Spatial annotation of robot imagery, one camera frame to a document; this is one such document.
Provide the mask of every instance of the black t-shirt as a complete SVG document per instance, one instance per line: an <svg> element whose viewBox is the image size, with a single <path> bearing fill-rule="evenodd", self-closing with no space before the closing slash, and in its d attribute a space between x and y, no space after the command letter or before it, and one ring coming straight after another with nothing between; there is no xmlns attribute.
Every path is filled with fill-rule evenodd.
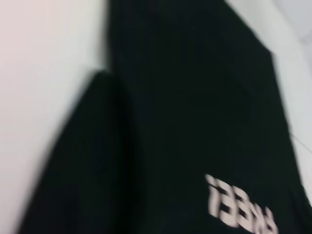
<svg viewBox="0 0 312 234"><path fill-rule="evenodd" d="M20 233L310 234L270 52L222 1L113 0Z"/></svg>

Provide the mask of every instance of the black sleeve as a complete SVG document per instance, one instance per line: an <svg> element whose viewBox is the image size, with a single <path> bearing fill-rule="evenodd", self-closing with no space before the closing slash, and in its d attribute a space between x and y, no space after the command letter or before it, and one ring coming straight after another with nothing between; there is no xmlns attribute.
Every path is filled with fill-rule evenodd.
<svg viewBox="0 0 312 234"><path fill-rule="evenodd" d="M117 233L126 170L116 81L97 73L64 127L19 234Z"/></svg>

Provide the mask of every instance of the white surface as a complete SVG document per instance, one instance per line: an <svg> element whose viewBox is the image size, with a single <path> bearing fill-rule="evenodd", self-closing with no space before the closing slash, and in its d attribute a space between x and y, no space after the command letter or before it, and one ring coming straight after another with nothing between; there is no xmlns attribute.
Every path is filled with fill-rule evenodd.
<svg viewBox="0 0 312 234"><path fill-rule="evenodd" d="M0 234L13 233L44 152L86 75L100 66L102 2L0 1ZM292 31L269 0L231 2L276 52L292 132L311 149L312 79ZM311 158L296 151L311 197Z"/></svg>
<svg viewBox="0 0 312 234"><path fill-rule="evenodd" d="M312 32L311 0L275 0L275 2L300 38Z"/></svg>
<svg viewBox="0 0 312 234"><path fill-rule="evenodd" d="M0 234L12 233L44 152L92 69L103 0L0 0Z"/></svg>

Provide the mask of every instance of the white printed lettering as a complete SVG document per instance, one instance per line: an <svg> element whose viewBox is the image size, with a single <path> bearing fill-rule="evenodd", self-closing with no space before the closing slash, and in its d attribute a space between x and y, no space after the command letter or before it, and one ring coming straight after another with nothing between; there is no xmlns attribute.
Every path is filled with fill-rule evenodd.
<svg viewBox="0 0 312 234"><path fill-rule="evenodd" d="M271 228L271 230L267 230L266 234L278 234L277 225L274 222L272 211L268 207L265 208L267 215L265 216L265 220L267 225Z"/></svg>
<svg viewBox="0 0 312 234"><path fill-rule="evenodd" d="M237 222L240 226L249 232L253 232L253 215L249 208L249 197L242 189L233 186L234 192L242 198L242 200L236 200L237 206L246 214L246 217L238 214Z"/></svg>
<svg viewBox="0 0 312 234"><path fill-rule="evenodd" d="M217 186L215 178L213 178L211 175L206 175L206 180L208 183L210 183L213 186ZM220 193L219 191L209 186L210 189L210 196L208 201L208 211L209 214L211 214L213 217L218 218L219 217L219 207L220 207Z"/></svg>
<svg viewBox="0 0 312 234"><path fill-rule="evenodd" d="M229 212L220 211L220 219L230 227L238 227L236 216L238 213L238 207L235 203L235 196L230 185L227 183L217 180L219 187L225 190L226 194L221 194L221 200L224 205L229 207Z"/></svg>
<svg viewBox="0 0 312 234"><path fill-rule="evenodd" d="M249 203L249 207L255 216L254 233L266 234L267 228L261 208L259 207L258 204L253 205L251 202Z"/></svg>

